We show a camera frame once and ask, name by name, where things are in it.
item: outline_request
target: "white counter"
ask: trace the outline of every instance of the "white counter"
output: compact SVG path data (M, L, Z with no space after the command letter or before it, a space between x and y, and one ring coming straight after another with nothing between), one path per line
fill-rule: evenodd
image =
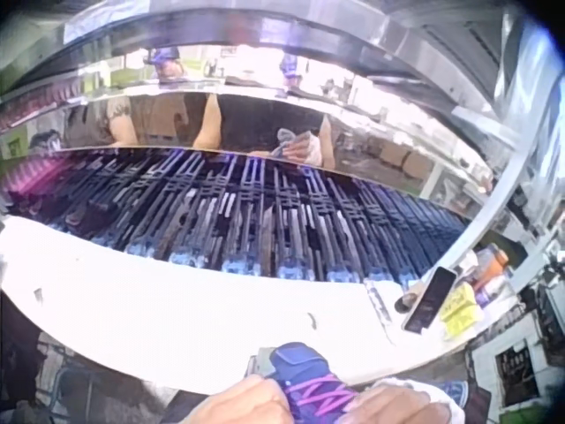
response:
M193 269L24 218L4 223L2 289L23 314L91 360L175 389L223 390L243 377L260 347L290 341L317 349L345 382L367 382L422 365L477 334L444 343L437 327L424 336L398 330L388 337L362 284ZM515 301L489 306L489 321Z

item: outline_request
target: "wall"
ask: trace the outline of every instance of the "wall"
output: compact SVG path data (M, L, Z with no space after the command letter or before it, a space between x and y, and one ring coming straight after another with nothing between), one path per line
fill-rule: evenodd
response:
M543 347L539 342L539 328L533 313L529 313L492 341L483 344L472 352L477 384L489 390L492 394L491 406L488 417L490 420L500 422L500 415L523 410L535 404L548 405L551 402L552 387L561 384L565 372L557 367L549 367ZM502 381L496 367L496 355L521 343L528 345L531 363L538 382L540 399L503 407Z
M0 136L0 157L12 159L27 155L27 126L20 125Z

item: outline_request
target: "window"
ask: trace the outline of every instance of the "window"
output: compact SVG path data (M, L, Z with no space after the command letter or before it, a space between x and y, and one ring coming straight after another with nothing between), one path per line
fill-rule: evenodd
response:
M21 153L21 146L19 145L19 139L10 141L8 143L8 150L10 151L11 157L20 157L22 156Z
M549 276L544 277L552 280L555 273L547 271ZM556 291L549 291L542 284L538 288L538 317L541 329L542 345L546 353L547 362L555 367L565 367L565 334L561 327L559 316L555 307L559 305L558 298L555 297Z
M519 351L511 347L497 355L496 366L502 379L504 407L539 398L538 384L527 345Z

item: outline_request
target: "purple sneaker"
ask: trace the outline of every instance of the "purple sneaker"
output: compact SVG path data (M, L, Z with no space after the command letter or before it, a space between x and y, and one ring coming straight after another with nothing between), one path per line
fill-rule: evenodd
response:
M296 423L329 424L357 395L331 374L328 362L303 343L288 343L270 355L275 379L289 400Z

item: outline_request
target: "sneaker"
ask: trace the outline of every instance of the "sneaker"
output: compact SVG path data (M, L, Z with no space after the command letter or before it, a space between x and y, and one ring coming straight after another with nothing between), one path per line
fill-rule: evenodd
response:
M467 404L467 399L469 398L469 384L467 382L438 382L435 384L446 392L446 394L452 398L457 406L464 408Z
M296 423L333 423L357 395L330 372L319 353L303 343L278 347L270 360L276 370L270 377L284 390Z

